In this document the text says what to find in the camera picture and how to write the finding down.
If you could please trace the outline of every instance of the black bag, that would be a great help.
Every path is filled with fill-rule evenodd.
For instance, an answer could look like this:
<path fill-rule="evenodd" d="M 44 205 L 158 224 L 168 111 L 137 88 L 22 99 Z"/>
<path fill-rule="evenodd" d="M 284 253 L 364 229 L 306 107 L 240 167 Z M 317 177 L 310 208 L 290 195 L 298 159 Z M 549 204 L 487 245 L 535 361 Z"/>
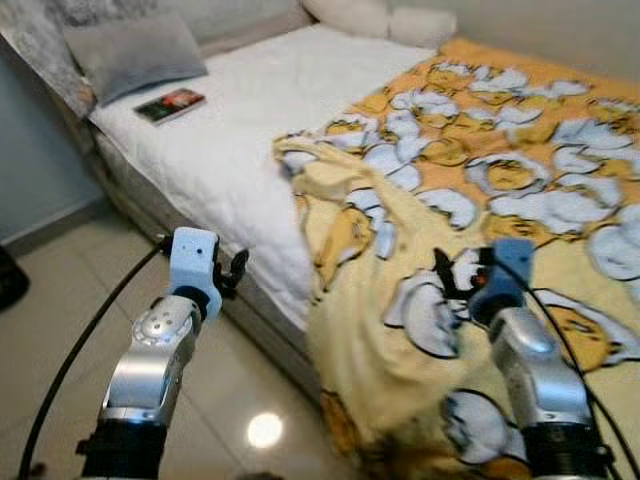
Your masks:
<path fill-rule="evenodd" d="M 0 310 L 20 300 L 29 289 L 29 279 L 0 247 Z"/>

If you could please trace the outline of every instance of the cartoon print blanket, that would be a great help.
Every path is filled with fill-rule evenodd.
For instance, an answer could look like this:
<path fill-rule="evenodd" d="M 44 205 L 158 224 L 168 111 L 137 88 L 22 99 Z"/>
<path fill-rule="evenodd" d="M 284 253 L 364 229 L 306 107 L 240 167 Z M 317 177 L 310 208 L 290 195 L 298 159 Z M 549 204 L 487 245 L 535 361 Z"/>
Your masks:
<path fill-rule="evenodd" d="M 637 86 L 457 39 L 274 142 L 313 255 L 308 340 L 341 450 L 410 447 L 390 478 L 527 477 L 464 295 L 477 248 L 508 236 L 535 243 L 532 285 L 640 453 L 639 128 Z"/>

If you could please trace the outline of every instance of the white duvet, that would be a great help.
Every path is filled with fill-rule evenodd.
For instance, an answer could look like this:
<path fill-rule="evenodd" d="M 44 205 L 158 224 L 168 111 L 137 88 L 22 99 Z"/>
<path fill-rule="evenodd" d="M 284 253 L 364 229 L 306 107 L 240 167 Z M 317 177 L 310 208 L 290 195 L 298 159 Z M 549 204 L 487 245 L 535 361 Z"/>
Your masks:
<path fill-rule="evenodd" d="M 225 251 L 249 248 L 250 273 L 304 329 L 312 267 L 271 141 L 321 127 L 433 53 L 315 25 L 212 57 L 206 77 L 128 95 L 90 119 L 177 210 L 216 231 Z M 133 113 L 178 87 L 207 104 L 157 127 Z"/>

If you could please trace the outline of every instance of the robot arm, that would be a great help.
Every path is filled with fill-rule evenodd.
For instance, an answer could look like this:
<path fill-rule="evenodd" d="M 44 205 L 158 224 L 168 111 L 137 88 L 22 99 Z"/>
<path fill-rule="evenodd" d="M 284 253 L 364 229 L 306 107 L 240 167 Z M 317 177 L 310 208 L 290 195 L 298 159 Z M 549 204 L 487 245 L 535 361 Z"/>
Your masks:
<path fill-rule="evenodd" d="M 523 291 L 500 264 L 529 280 L 532 245 L 497 241 L 485 287 L 469 303 L 488 327 L 492 358 L 503 374 L 536 479 L 605 479 L 607 450 L 600 444 L 581 378 L 562 358 L 554 337 L 526 307 Z"/>
<path fill-rule="evenodd" d="M 241 252 L 224 276 L 216 265 L 217 247 L 214 233 L 176 230 L 168 294 L 133 323 L 131 345 L 111 378 L 96 431 L 78 445 L 87 457 L 83 478 L 158 478 L 182 372 L 202 322 L 217 316 L 218 289 L 231 294 L 248 260 Z"/>

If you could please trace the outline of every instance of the black cable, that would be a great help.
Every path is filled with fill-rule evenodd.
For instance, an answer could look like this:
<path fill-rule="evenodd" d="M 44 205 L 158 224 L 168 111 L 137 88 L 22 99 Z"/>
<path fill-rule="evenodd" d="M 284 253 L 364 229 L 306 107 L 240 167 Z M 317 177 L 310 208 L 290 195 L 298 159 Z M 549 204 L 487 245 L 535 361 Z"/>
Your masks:
<path fill-rule="evenodd" d="M 596 416 L 593 408 L 594 403 L 598 407 L 598 410 L 602 412 L 605 420 L 611 427 L 611 430 L 613 431 L 616 439 L 618 440 L 618 443 L 620 444 L 620 448 L 622 448 L 622 451 L 624 452 L 627 462 L 629 463 L 629 466 L 631 467 L 631 470 L 635 475 L 635 478 L 640 479 L 640 468 L 638 468 L 638 463 L 633 455 L 633 452 L 631 451 L 631 447 L 629 446 L 627 440 L 624 438 L 624 435 L 620 430 L 618 423 L 611 416 L 611 413 L 609 412 L 607 407 L 604 406 L 600 398 L 598 398 L 596 393 L 591 389 L 591 387 L 587 383 L 587 380 L 584 375 L 584 371 L 582 370 L 582 368 L 580 367 L 580 363 L 578 362 L 578 358 L 576 357 L 576 354 L 573 351 L 573 348 L 569 344 L 567 337 L 565 336 L 564 332 L 558 325 L 558 322 L 556 321 L 556 319 L 553 317 L 553 315 L 551 315 L 551 313 L 547 309 L 546 305 L 542 302 L 542 300 L 540 300 L 540 297 L 538 297 L 538 295 L 531 289 L 531 287 L 529 287 L 528 283 L 520 275 L 518 275 L 517 272 L 515 272 L 511 267 L 509 267 L 508 265 L 504 264 L 499 260 L 494 260 L 494 262 L 496 265 L 502 268 L 505 272 L 507 272 L 509 276 L 515 280 L 515 282 L 518 284 L 520 288 L 522 288 L 525 292 L 527 292 L 531 296 L 531 298 L 533 298 L 533 300 L 538 305 L 540 310 L 542 310 L 542 312 L 544 313 L 547 320 L 549 320 L 549 323 L 551 323 L 551 325 L 553 326 L 553 329 L 556 331 L 556 333 L 560 337 L 560 340 L 562 341 L 562 344 L 564 345 L 567 351 L 567 354 L 569 355 L 569 358 L 571 358 L 571 362 L 573 363 L 576 369 L 576 372 L 580 377 L 580 379 L 582 380 L 582 384 L 584 385 L 587 391 L 587 404 L 589 405 L 591 418 L 593 418 L 593 425 L 596 430 L 596 434 L 600 438 L 600 441 L 602 442 L 602 435 L 600 433 L 600 429 L 598 428 L 598 422 L 596 421 Z M 608 466 L 613 477 L 620 478 L 618 472 L 615 470 L 615 467 L 612 464 L 609 464 Z"/>
<path fill-rule="evenodd" d="M 113 302 L 118 297 L 120 292 L 122 292 L 122 290 L 124 290 L 124 288 L 133 279 L 133 277 L 135 277 L 137 273 L 140 270 L 142 270 L 142 268 L 147 263 L 149 263 L 149 261 L 156 255 L 156 253 L 158 253 L 160 250 L 167 251 L 167 248 L 170 248 L 170 245 L 171 245 L 171 238 L 165 237 L 164 240 L 162 240 L 160 243 L 155 245 L 153 247 L 153 250 L 151 250 L 147 255 L 145 255 L 144 258 L 142 258 L 142 260 L 140 260 L 135 265 L 135 267 L 133 267 L 131 271 L 127 273 L 122 280 L 120 280 L 120 283 L 118 283 L 118 285 L 116 285 L 113 291 L 109 294 L 109 296 L 104 301 L 100 309 L 96 312 L 96 314 L 93 316 L 91 321 L 87 324 L 87 326 L 85 327 L 84 331 L 82 332 L 78 340 L 76 340 L 75 345 L 73 346 L 73 348 L 71 349 L 67 357 L 64 359 L 64 362 L 62 362 L 62 365 L 60 366 L 58 373 L 53 379 L 53 382 L 51 382 L 51 386 L 47 391 L 47 395 L 44 397 L 44 400 L 42 401 L 42 405 L 40 405 L 40 409 L 38 410 L 38 414 L 36 415 L 36 418 L 33 421 L 33 425 L 31 426 L 31 431 L 29 432 L 29 437 L 27 438 L 27 443 L 22 452 L 22 460 L 20 461 L 20 472 L 18 473 L 18 480 L 28 480 L 29 478 L 31 460 L 33 458 L 33 452 L 35 450 L 36 442 L 38 441 L 38 436 L 40 435 L 40 430 L 42 429 L 42 425 L 44 424 L 44 421 L 47 418 L 47 414 L 49 413 L 49 409 L 51 408 L 51 405 L 53 404 L 53 401 L 56 397 L 56 394 L 58 393 L 58 390 L 60 389 L 60 386 L 64 381 L 64 377 L 69 372 L 71 365 L 73 364 L 74 360 L 82 350 L 82 347 L 84 347 L 84 344 L 87 342 L 87 340 L 89 339 L 93 331 L 96 329 L 96 327 L 100 323 L 100 320 L 102 320 L 102 317 L 107 312 L 109 307 L 113 304 Z"/>

